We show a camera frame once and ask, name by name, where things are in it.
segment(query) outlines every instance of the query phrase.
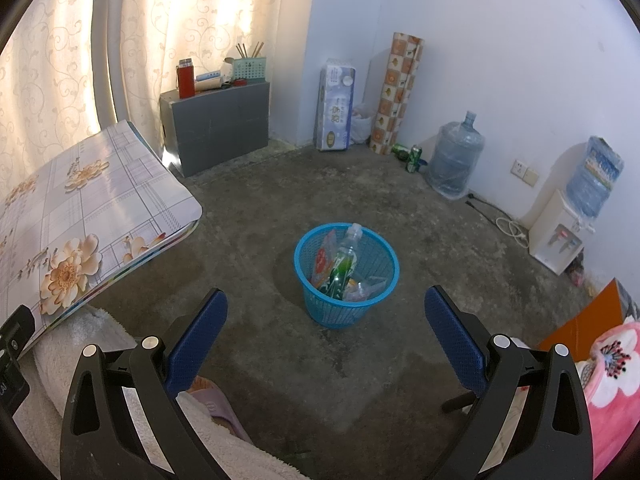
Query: blue water jug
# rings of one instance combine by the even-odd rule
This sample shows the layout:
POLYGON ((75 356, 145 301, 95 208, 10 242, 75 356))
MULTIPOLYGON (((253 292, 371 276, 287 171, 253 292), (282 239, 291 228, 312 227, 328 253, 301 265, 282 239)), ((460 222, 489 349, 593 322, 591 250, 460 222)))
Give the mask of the blue water jug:
POLYGON ((440 128, 426 181, 442 196, 455 200, 466 193, 466 184, 484 148, 484 137, 474 129, 476 114, 467 112, 463 123, 440 128))
POLYGON ((624 167, 624 160, 603 138, 590 137, 587 150, 566 185, 566 196, 576 212, 597 218, 624 167))

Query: green plastic basket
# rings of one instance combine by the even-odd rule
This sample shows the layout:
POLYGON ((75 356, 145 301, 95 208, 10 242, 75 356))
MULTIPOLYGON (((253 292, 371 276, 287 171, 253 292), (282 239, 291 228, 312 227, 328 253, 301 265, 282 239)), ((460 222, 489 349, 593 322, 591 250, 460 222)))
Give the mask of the green plastic basket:
POLYGON ((234 79, 265 79, 267 58, 243 57, 234 60, 234 79))

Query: concrete floor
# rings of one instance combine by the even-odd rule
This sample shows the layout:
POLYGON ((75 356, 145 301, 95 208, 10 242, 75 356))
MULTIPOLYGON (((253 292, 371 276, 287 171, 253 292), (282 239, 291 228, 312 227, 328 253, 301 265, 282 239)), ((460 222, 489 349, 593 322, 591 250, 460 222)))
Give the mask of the concrete floor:
POLYGON ((439 411, 463 390, 424 319, 425 290, 441 284, 491 332, 532 345, 588 298, 391 156, 280 151, 186 179, 204 210, 194 234, 93 304, 133 335, 161 334, 218 286, 228 321, 201 374, 259 447, 308 450, 315 480, 422 478, 464 417, 439 411), (309 318, 292 268, 300 237, 334 221, 378 232, 401 267, 394 293, 341 331, 309 318))

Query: slipper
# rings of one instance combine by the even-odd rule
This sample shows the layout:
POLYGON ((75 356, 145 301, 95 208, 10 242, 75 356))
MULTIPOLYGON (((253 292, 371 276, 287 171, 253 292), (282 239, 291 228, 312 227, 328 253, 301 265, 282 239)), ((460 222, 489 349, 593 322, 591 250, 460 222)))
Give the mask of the slipper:
POLYGON ((220 388, 212 381, 207 381, 207 383, 210 385, 206 388, 195 391, 190 390, 190 395, 206 406, 207 410, 209 410, 210 416, 226 420, 233 428, 236 437, 248 442, 249 444, 253 444, 249 435, 242 427, 242 424, 240 424, 240 421, 236 417, 234 410, 231 408, 231 404, 229 404, 229 401, 222 390, 220 390, 220 388))

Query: basket rim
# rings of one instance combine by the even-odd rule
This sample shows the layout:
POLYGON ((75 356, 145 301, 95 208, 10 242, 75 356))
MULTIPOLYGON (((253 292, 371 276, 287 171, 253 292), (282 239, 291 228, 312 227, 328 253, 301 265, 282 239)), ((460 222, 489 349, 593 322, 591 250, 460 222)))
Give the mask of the basket rim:
POLYGON ((311 285, 311 282, 309 282, 308 278, 304 275, 304 273, 302 272, 302 267, 300 266, 300 253, 302 252, 302 247, 304 246, 306 241, 309 240, 309 238, 311 238, 312 236, 314 236, 319 232, 330 231, 331 229, 335 229, 335 228, 348 228, 350 225, 351 224, 348 222, 334 222, 332 224, 322 224, 314 229, 311 229, 311 231, 309 231, 302 238, 300 238, 300 241, 296 245, 296 250, 293 253, 293 265, 296 269, 296 274, 298 276, 298 279, 300 280, 302 285, 306 288, 306 290, 311 292, 311 294, 313 294, 319 300, 332 304, 334 306, 341 306, 343 308, 367 308, 372 305, 375 305, 376 303, 379 303, 380 301, 384 300, 389 294, 391 294, 393 290, 396 288, 396 284, 398 283, 398 279, 400 277, 400 262, 398 262, 398 257, 396 256, 396 253, 394 252, 394 250, 391 248, 391 245, 389 245, 389 243, 378 233, 364 226, 362 227, 362 231, 366 232, 366 234, 371 236, 372 238, 375 238, 385 248, 389 256, 391 256, 391 259, 393 260, 393 263, 394 263, 394 276, 391 279, 391 283, 389 283, 389 285, 386 286, 386 289, 383 292, 381 292, 379 295, 377 295, 375 298, 372 298, 371 300, 343 301, 343 300, 334 300, 334 298, 329 298, 328 296, 324 295, 322 292, 314 288, 313 285, 311 285))

